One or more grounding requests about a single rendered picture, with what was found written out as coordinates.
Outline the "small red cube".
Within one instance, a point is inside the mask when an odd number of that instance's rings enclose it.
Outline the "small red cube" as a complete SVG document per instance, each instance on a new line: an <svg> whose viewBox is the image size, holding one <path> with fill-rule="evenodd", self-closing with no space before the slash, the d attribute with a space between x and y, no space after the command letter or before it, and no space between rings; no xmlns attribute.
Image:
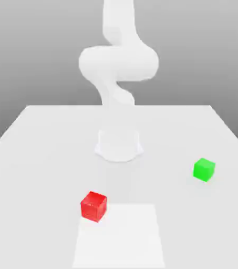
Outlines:
<svg viewBox="0 0 238 269"><path fill-rule="evenodd" d="M90 191L80 203L81 216L99 222L107 210L107 197Z"/></svg>

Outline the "small green cube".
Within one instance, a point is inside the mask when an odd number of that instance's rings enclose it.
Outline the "small green cube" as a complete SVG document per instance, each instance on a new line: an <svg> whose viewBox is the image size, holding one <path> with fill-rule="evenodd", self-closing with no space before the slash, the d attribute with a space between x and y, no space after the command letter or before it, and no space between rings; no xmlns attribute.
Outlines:
<svg viewBox="0 0 238 269"><path fill-rule="evenodd" d="M214 170L215 162L201 158L194 164L193 176L204 182L208 182L214 175Z"/></svg>

